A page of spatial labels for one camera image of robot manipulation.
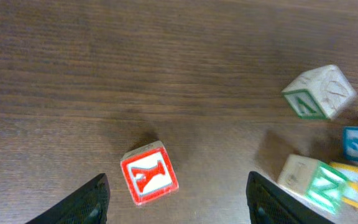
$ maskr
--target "yellow face of cube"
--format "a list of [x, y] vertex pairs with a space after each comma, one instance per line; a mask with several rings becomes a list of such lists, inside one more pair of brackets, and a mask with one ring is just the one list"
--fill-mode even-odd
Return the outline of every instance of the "yellow face of cube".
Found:
[[332, 162], [329, 164], [349, 179], [349, 186], [344, 192], [342, 201], [358, 208], [358, 167]]

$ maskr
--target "wooden table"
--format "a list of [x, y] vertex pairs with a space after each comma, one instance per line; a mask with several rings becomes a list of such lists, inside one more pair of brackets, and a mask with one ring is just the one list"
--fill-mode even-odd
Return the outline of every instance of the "wooden table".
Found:
[[[340, 160], [338, 119], [280, 91], [334, 63], [358, 92], [358, 1], [0, 0], [0, 223], [24, 223], [100, 172], [110, 223], [249, 223], [246, 180], [293, 152]], [[123, 154], [160, 139], [180, 189], [136, 208]], [[339, 220], [358, 222], [345, 206]]]

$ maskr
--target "green face of cube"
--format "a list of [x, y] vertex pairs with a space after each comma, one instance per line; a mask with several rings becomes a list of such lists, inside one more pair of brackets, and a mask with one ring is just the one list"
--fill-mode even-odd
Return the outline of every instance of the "green face of cube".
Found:
[[319, 104], [317, 104], [308, 90], [288, 91], [283, 94], [300, 118], [327, 119]]
[[342, 204], [342, 196], [346, 187], [345, 175], [331, 166], [321, 163], [313, 175], [306, 198], [335, 214]]

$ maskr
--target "brown wooden surface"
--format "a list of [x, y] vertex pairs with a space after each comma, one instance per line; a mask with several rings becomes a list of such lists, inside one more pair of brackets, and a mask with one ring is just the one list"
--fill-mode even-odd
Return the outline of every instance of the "brown wooden surface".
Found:
[[[358, 92], [358, 1], [0, 0], [0, 223], [100, 172], [110, 223], [249, 223], [248, 172], [289, 153], [341, 159], [341, 129], [280, 91], [335, 63]], [[180, 189], [136, 208], [119, 160], [160, 139]], [[358, 222], [345, 207], [339, 220]]]

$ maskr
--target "top face of red cube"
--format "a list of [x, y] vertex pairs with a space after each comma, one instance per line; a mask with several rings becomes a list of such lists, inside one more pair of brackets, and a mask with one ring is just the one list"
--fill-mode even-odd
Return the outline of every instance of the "top face of red cube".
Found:
[[128, 152], [121, 169], [136, 205], [145, 204], [179, 188], [162, 142]]

